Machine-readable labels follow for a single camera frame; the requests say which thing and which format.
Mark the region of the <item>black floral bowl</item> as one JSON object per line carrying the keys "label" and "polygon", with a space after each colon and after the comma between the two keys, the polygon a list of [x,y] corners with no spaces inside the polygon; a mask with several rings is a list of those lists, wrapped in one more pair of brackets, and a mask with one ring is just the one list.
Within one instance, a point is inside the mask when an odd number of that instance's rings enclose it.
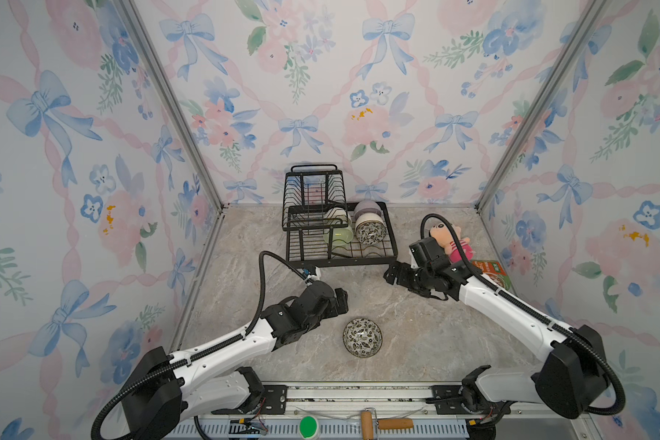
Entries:
{"label": "black floral bowl", "polygon": [[344,346],[356,358],[374,357],[381,350],[382,342],[381,328],[368,318],[353,319],[343,330]]}
{"label": "black floral bowl", "polygon": [[357,241],[365,246],[372,246],[384,240],[388,229],[381,220],[369,219],[357,223],[355,236]]}

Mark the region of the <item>light green bowl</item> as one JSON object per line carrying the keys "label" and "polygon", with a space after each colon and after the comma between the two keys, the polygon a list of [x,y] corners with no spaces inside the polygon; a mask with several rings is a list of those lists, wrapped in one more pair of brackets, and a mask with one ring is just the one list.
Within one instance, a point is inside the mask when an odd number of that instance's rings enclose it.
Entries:
{"label": "light green bowl", "polygon": [[332,250],[350,250],[353,239],[354,230],[350,225],[348,227],[332,227],[328,230],[327,242]]}

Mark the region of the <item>black wire dish rack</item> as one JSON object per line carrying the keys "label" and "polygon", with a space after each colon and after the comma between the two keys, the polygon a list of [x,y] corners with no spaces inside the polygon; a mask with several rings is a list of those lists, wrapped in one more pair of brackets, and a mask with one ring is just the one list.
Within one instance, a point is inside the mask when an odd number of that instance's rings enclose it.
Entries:
{"label": "black wire dish rack", "polygon": [[285,174],[282,230],[294,267],[390,264],[398,248],[386,203],[346,197],[333,164],[293,165]]}

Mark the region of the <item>cream speckled bowl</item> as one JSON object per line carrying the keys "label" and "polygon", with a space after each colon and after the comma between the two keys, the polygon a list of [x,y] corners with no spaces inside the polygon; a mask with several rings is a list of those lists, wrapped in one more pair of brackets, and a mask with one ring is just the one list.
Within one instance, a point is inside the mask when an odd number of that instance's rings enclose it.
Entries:
{"label": "cream speckled bowl", "polygon": [[348,211],[343,207],[333,207],[324,213],[324,224],[327,227],[347,227],[349,225]]}

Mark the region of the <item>lavender bowl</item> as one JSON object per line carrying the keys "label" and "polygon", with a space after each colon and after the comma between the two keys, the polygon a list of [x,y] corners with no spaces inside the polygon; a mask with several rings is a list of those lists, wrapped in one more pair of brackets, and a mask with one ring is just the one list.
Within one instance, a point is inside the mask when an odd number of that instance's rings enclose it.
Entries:
{"label": "lavender bowl", "polygon": [[377,202],[374,202],[373,200],[363,200],[357,203],[353,211],[355,218],[359,218],[364,214],[374,214],[379,216],[381,213],[381,207]]}

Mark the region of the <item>cream white bowl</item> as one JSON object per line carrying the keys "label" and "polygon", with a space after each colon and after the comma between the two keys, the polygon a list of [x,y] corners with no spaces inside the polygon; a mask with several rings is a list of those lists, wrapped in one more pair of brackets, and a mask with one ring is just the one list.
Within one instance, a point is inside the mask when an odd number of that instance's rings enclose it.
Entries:
{"label": "cream white bowl", "polygon": [[365,212],[355,219],[356,227],[372,223],[385,225],[383,217],[380,214],[375,214],[374,212]]}

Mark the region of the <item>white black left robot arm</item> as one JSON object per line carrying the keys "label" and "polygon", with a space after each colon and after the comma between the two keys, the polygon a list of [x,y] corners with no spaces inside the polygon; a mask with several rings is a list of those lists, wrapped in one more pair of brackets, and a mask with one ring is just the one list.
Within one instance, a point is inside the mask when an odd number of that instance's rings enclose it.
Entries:
{"label": "white black left robot arm", "polygon": [[246,414],[264,387],[247,361],[297,342],[329,318],[348,312],[348,293],[308,285],[260,313],[258,321],[206,344],[172,354],[147,352],[118,392],[128,439],[161,439],[181,421],[215,412]]}

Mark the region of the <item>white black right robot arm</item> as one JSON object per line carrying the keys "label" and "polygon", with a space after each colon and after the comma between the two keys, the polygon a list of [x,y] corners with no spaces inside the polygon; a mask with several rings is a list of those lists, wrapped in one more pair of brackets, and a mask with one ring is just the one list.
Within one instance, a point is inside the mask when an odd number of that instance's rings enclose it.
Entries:
{"label": "white black right robot arm", "polygon": [[626,405],[623,385],[607,362],[600,334],[550,318],[502,289],[471,263],[413,267],[394,262],[383,278],[423,298],[453,299],[480,312],[518,339],[538,363],[525,370],[475,368],[456,402],[473,414],[500,403],[537,403],[566,419],[616,415]]}

